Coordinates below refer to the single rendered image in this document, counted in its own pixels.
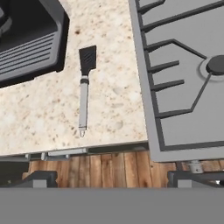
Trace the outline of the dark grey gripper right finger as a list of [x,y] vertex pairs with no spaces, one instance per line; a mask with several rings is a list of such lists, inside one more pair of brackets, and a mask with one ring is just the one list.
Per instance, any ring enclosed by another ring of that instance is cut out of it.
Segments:
[[169,171],[167,178],[167,186],[173,188],[224,188],[224,171]]

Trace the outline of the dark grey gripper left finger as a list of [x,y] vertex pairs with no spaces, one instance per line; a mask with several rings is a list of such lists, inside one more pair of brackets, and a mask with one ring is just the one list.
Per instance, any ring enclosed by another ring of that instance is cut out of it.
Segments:
[[56,171],[35,171],[25,179],[2,185],[2,188],[57,188]]

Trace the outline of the black and grey spatula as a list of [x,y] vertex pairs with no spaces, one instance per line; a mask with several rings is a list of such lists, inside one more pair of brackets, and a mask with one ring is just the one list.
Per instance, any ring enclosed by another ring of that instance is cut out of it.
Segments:
[[81,48],[80,55],[80,109],[79,109],[79,131],[80,136],[84,137],[88,123],[88,85],[89,73],[96,69],[96,46]]

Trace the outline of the grey hob knob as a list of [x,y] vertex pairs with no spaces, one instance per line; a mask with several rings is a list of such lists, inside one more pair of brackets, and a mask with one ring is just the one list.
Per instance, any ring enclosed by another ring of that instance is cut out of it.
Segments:
[[203,167],[199,160],[191,160],[188,163],[188,167],[191,173],[203,173]]

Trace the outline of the grey hob with black grates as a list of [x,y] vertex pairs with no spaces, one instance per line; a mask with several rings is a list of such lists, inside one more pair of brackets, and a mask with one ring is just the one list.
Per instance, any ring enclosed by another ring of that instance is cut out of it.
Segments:
[[129,0],[150,156],[224,158],[224,0]]

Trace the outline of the black sink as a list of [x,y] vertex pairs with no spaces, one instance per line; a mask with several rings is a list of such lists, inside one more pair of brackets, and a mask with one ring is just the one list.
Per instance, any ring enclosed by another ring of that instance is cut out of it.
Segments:
[[0,88],[61,72],[68,30],[60,0],[0,0]]

